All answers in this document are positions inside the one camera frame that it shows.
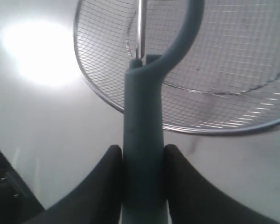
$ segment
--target wire mesh basket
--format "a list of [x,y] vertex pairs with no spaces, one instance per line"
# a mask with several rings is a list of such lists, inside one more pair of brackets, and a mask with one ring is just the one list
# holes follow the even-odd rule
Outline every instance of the wire mesh basket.
[[[91,88],[124,111],[124,74],[135,57],[137,2],[82,0],[75,49]],[[149,0],[146,52],[175,39],[185,0]],[[163,82],[163,127],[224,134],[280,124],[280,0],[206,0],[185,58]]]

